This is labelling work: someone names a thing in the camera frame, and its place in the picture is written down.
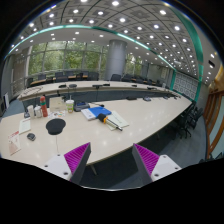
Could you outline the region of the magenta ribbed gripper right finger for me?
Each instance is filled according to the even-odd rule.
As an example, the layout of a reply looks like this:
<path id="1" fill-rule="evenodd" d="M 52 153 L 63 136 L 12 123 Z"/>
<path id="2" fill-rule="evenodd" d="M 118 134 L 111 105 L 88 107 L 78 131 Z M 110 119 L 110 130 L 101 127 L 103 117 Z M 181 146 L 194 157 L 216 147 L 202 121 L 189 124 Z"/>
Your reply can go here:
<path id="1" fill-rule="evenodd" d="M 138 144 L 133 145 L 132 154 L 144 185 L 181 170 L 168 155 L 159 156 Z"/>

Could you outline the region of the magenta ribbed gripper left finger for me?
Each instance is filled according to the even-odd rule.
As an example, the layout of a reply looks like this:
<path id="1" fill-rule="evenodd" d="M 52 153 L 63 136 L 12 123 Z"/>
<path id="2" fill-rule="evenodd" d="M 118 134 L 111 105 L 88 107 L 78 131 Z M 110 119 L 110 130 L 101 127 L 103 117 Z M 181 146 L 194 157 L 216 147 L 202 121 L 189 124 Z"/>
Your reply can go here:
<path id="1" fill-rule="evenodd" d="M 79 184 L 91 154 L 91 144 L 81 145 L 66 154 L 58 154 L 43 169 L 72 183 Z"/>

